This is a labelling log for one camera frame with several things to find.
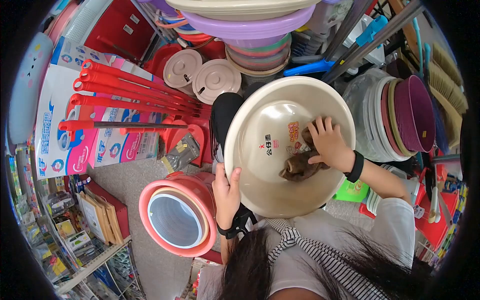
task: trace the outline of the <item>red cabinet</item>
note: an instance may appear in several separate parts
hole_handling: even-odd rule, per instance
[[[150,45],[153,33],[153,28],[130,0],[113,0],[88,36],[85,46],[126,59],[134,56],[140,60]]]

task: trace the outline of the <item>striped scarf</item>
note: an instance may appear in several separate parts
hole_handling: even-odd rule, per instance
[[[381,289],[376,288],[367,278],[357,273],[348,264],[348,256],[320,241],[302,237],[286,219],[265,219],[281,235],[278,246],[268,254],[271,264],[280,253],[295,244],[299,245],[317,264],[322,265],[354,298],[358,300],[388,299]]]

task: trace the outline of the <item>beige plastic basin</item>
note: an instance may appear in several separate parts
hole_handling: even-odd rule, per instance
[[[336,169],[320,170],[303,182],[278,175],[296,146],[304,147],[300,133],[316,116],[331,116],[333,124],[340,124],[346,144],[355,148],[350,110],[332,87],[319,80],[277,79],[240,107],[228,131],[224,158],[228,179],[234,168],[242,167],[241,202],[247,208],[265,217],[290,218],[305,215],[332,198],[345,179]],[[298,128],[298,135],[295,129],[290,134],[289,124]]]

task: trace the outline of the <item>black pants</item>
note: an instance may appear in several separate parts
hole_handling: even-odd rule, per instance
[[[233,117],[239,110],[240,106],[248,99],[256,90],[261,88],[265,83],[257,82],[249,85],[243,94],[243,97],[235,93],[223,93],[219,95],[212,105],[212,130],[215,139],[225,149],[225,140],[227,139],[228,129],[233,121]]]

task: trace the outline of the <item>tiled floor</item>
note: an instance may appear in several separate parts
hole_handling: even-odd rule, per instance
[[[211,165],[204,165],[201,170],[210,171]],[[195,174],[200,169],[188,166],[183,171]],[[158,246],[144,229],[138,213],[138,200],[142,189],[152,181],[163,179],[167,170],[159,161],[151,158],[89,169],[88,174],[128,207],[133,254],[147,298],[172,300],[180,295],[188,279],[191,259],[173,255]],[[325,210],[369,230],[373,220],[359,214],[358,205],[330,201]],[[220,250],[218,241],[213,250]]]

